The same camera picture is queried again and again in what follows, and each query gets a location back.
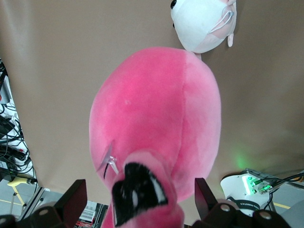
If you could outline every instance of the beige backdrop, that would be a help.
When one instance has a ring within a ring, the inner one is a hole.
[[[88,120],[107,76],[151,46],[182,48],[171,0],[0,0],[0,57],[40,185],[64,192],[85,178],[90,200],[110,195],[91,164]],[[286,177],[304,162],[304,1],[238,0],[234,46],[202,55],[222,99],[220,149],[208,183],[245,167]],[[194,199],[182,203],[198,219]]]

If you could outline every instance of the black plush beak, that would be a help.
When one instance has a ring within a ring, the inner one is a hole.
[[[129,163],[124,172],[125,179],[112,188],[115,226],[121,226],[150,208],[168,204],[162,185],[147,167]]]

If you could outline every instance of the white label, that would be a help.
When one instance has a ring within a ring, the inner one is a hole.
[[[6,165],[5,162],[0,161],[0,168],[8,169],[8,166]]]

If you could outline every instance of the black cable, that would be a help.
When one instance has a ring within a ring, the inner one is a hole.
[[[37,186],[38,186],[38,180],[37,180],[36,170],[35,170],[34,166],[33,166],[33,173],[34,173],[34,179],[36,179],[36,186],[35,186],[35,191],[34,191],[34,193],[35,193],[37,190]]]
[[[25,159],[28,157],[29,155],[29,151],[26,151],[26,152],[18,152],[17,150],[13,149],[12,147],[9,147],[6,150],[1,150],[0,149],[0,158],[2,157],[13,157],[15,159],[18,160],[18,162],[22,162],[22,161],[25,161]]]
[[[10,142],[10,146],[18,147],[21,143],[24,143],[24,138],[22,138],[22,139],[20,139],[18,141],[20,141],[20,142],[17,145],[12,145],[12,142]]]
[[[21,130],[21,125],[20,125],[20,122],[18,120],[15,120],[15,122],[18,124],[18,125],[14,125],[12,124],[10,121],[8,121],[7,119],[3,118],[3,121],[6,122],[6,124],[8,124],[10,127],[12,127],[12,130],[14,130],[16,132],[16,136],[13,136],[13,135],[9,135],[9,134],[6,134],[7,137],[10,137],[11,139],[7,139],[6,141],[2,141],[0,142],[0,144],[3,144],[3,143],[8,143],[8,142],[12,142],[12,141],[15,141],[15,140],[23,140],[23,133],[22,133],[22,130]],[[0,121],[0,124],[3,128],[6,128],[2,121]]]
[[[4,110],[5,110],[5,106],[4,106],[4,104],[1,104],[1,105],[2,105],[3,110],[1,111],[1,113],[0,113],[0,114],[4,113]]]
[[[13,112],[16,112],[17,109],[16,109],[16,106],[8,106],[7,104],[2,104],[3,108],[6,108],[8,110],[11,110]]]
[[[12,165],[14,165],[14,166],[20,168],[20,169],[21,169],[23,166],[28,165],[28,164],[19,165],[19,164],[16,164],[16,163],[10,161],[10,160],[7,159],[7,158],[2,158],[2,159],[5,160],[5,161],[8,162],[8,163],[11,163]]]
[[[8,153],[8,147],[9,147],[9,141],[8,141],[8,136],[6,135],[6,140],[7,140],[7,143],[6,143],[6,150],[5,150],[5,154],[3,156],[1,156],[0,158],[3,158],[4,156],[6,156],[6,154]]]
[[[0,171],[0,174],[8,175],[6,172],[1,172],[1,171]],[[15,172],[15,173],[10,172],[10,174],[9,174],[9,175],[10,175],[11,177],[22,177],[22,178],[25,178],[25,179],[28,179],[28,180],[35,179],[35,178],[33,178],[33,177],[23,177],[23,176],[18,176],[18,173],[17,173],[17,172]]]
[[[273,194],[278,191],[279,189],[274,190],[273,192],[269,193],[269,200],[266,204],[266,206],[264,207],[264,210],[269,206],[269,204],[271,203],[272,199],[273,199]]]
[[[32,165],[32,167],[28,171],[23,172],[24,170],[22,170],[22,171],[19,171],[18,173],[20,173],[20,174],[26,174],[26,173],[29,173],[32,169],[33,169],[33,165]]]
[[[0,69],[2,71],[2,74],[0,76],[0,91],[1,91],[5,76],[8,76],[8,72],[6,71],[4,63],[2,61],[0,62]]]
[[[287,178],[284,178],[284,179],[278,181],[277,183],[274,183],[273,187],[275,187],[275,186],[277,186],[279,184],[282,184],[283,182],[297,182],[297,181],[301,180],[303,176],[304,176],[304,172],[296,174],[296,175],[293,175],[293,176],[290,176],[290,177],[287,177]]]

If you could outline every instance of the black plush eye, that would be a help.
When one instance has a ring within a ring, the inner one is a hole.
[[[175,4],[176,4],[176,0],[173,0],[170,5],[171,9],[175,6]]]

